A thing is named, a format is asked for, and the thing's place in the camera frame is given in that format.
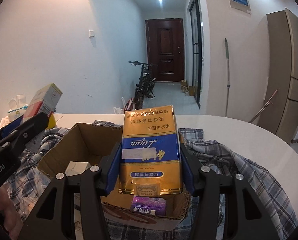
cardboard box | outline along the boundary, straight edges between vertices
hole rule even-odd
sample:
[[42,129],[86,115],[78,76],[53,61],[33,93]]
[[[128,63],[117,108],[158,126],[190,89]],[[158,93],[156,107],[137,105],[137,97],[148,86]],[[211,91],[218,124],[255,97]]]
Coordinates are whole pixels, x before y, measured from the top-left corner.
[[188,82],[186,79],[181,80],[181,90],[183,93],[187,92],[188,90]]
[[194,87],[188,87],[188,92],[191,97],[194,96]]
[[[96,165],[122,140],[122,128],[78,123],[39,162],[38,169],[50,178],[65,172],[68,164],[88,162]],[[133,195],[119,193],[119,178],[108,197],[102,197],[105,217],[139,228],[173,230],[187,216],[190,196],[187,193],[164,195],[166,216],[142,215],[130,210]]]

light switch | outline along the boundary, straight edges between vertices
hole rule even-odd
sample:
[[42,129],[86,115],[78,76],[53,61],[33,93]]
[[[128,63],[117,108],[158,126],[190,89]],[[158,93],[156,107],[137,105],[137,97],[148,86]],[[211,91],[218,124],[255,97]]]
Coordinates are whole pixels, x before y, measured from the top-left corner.
[[95,37],[95,32],[92,30],[89,30],[89,37],[94,38]]

white tape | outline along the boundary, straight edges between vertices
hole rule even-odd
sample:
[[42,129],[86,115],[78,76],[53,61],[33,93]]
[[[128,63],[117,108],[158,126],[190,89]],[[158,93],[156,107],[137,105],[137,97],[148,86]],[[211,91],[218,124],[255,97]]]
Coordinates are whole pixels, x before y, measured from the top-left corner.
[[122,159],[154,159],[157,157],[156,148],[123,149]]

hallway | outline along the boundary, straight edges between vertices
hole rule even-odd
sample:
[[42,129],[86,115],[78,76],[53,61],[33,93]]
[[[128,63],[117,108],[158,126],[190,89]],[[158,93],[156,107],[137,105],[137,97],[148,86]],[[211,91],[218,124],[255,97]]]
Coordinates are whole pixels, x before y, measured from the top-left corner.
[[156,82],[153,93],[155,98],[145,98],[143,108],[173,105],[175,114],[200,114],[194,97],[183,93],[179,82]]

blue label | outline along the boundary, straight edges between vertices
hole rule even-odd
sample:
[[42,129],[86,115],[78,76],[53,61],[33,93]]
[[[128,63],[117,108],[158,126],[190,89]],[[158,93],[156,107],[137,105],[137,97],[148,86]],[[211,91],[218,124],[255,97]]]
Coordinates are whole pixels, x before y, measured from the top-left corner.
[[125,159],[122,163],[156,163],[180,160],[178,136],[176,133],[148,137],[122,139],[123,149],[156,148],[156,158]]
[[130,173],[130,176],[132,178],[157,178],[162,177],[163,172],[157,171],[157,172],[132,172]]

